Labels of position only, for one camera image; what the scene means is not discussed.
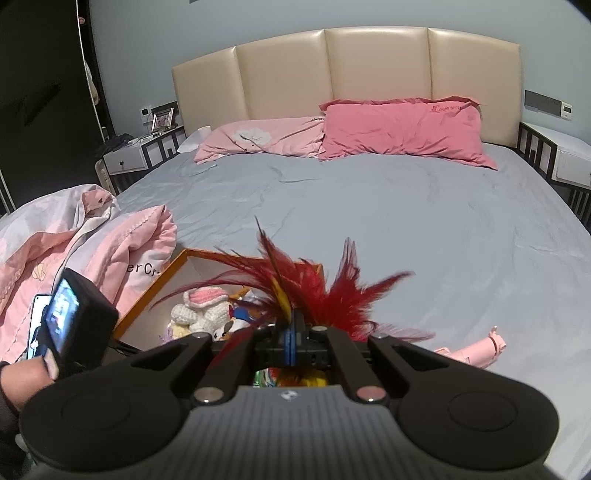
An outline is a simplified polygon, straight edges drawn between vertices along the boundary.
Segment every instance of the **phone screen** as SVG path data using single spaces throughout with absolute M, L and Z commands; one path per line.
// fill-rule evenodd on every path
M 62 278 L 45 315 L 49 334 L 58 353 L 62 353 L 79 306 L 80 303 L 72 287 L 65 278 Z
M 39 332 L 41 330 L 41 321 L 43 320 L 43 311 L 51 302 L 50 294 L 35 295 L 33 308 L 31 309 L 31 326 L 29 327 L 29 341 L 27 343 L 27 359 L 34 356 L 40 356 L 45 352 L 45 345 L 39 344 Z

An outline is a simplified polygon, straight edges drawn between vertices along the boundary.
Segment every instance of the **pink pillow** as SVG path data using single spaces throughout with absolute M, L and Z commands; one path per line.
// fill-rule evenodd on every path
M 324 135 L 324 118 L 244 120 L 216 128 L 199 145 L 195 161 L 204 163 L 234 153 L 275 153 L 318 157 Z
M 321 160 L 409 154 L 497 169 L 483 152 L 478 103 L 469 98 L 333 100 L 320 109 L 326 113 Z

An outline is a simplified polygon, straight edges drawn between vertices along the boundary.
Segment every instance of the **photo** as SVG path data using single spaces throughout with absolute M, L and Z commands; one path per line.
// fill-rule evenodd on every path
M 155 113 L 154 119 L 152 120 L 152 133 L 158 130 L 170 128 L 170 126 L 173 123 L 173 116 L 174 108 L 171 108 L 170 110 L 166 110 L 164 112 Z

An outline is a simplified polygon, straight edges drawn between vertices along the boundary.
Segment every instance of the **pink jacket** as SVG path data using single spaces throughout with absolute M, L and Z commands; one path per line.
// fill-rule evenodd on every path
M 25 350 L 31 305 L 68 266 L 123 316 L 165 268 L 177 228 L 165 206 L 120 214 L 116 199 L 81 185 L 33 200 L 0 220 L 0 359 Z

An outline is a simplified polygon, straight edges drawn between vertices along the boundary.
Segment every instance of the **pink plastic toy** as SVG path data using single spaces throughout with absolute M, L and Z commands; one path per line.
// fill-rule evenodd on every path
M 438 348 L 435 353 L 448 356 L 459 362 L 473 365 L 478 368 L 486 368 L 494 363 L 507 347 L 503 338 L 497 334 L 496 326 L 492 328 L 488 337 L 473 343 L 457 352 L 450 352 L 449 348 Z

